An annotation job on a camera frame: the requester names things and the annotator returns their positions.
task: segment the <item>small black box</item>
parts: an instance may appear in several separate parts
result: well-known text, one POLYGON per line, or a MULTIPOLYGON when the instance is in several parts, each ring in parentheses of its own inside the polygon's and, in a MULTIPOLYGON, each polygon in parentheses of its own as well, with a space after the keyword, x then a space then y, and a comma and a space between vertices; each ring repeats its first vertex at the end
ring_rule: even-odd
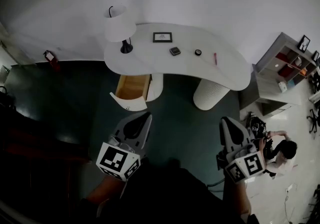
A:
POLYGON ((181 51, 179 50, 178 47, 173 47, 170 49, 170 53, 173 55, 173 56, 176 56, 176 55, 179 55, 181 53, 181 51))

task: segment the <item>table lamp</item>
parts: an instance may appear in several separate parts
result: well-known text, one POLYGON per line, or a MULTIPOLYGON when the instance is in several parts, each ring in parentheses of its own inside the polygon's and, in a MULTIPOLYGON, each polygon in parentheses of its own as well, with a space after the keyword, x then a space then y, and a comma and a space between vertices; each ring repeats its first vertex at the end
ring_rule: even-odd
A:
POLYGON ((105 17, 105 38, 109 42, 121 42, 120 51, 128 54, 133 50, 133 46, 128 44, 130 38, 137 30, 137 26, 130 18, 127 8, 123 5, 111 6, 104 14, 105 17))

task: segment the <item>black lamp base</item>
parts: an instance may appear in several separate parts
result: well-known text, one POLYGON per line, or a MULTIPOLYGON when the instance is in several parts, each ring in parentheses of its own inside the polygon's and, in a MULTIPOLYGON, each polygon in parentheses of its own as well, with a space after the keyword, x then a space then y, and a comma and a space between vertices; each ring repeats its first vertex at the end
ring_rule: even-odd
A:
POLYGON ((133 50, 133 48, 134 47, 132 46, 132 44, 128 44, 127 40, 123 40, 122 41, 122 47, 121 47, 120 51, 123 54, 128 54, 133 50))

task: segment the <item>office chair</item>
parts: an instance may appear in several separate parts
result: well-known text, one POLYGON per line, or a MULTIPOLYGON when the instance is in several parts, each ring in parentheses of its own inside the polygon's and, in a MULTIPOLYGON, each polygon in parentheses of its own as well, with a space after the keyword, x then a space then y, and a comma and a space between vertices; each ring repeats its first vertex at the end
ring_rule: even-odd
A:
POLYGON ((314 130, 314 128, 315 128, 314 133, 316 133, 317 132, 317 125, 320 126, 320 117, 319 117, 320 116, 320 110, 318 110, 318 116, 315 115, 313 109, 310 109, 310 112, 311 112, 312 116, 308 115, 306 117, 306 119, 310 118, 311 121, 312 121, 312 129, 309 131, 309 133, 311 133, 314 130))

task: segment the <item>white lampshade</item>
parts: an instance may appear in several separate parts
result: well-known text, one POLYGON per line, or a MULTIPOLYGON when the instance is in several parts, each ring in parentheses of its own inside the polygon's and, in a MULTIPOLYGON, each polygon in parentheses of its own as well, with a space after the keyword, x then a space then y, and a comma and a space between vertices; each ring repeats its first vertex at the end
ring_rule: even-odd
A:
POLYGON ((130 38, 137 30, 137 26, 123 5, 113 6, 104 14, 105 38, 110 42, 121 42, 130 38))

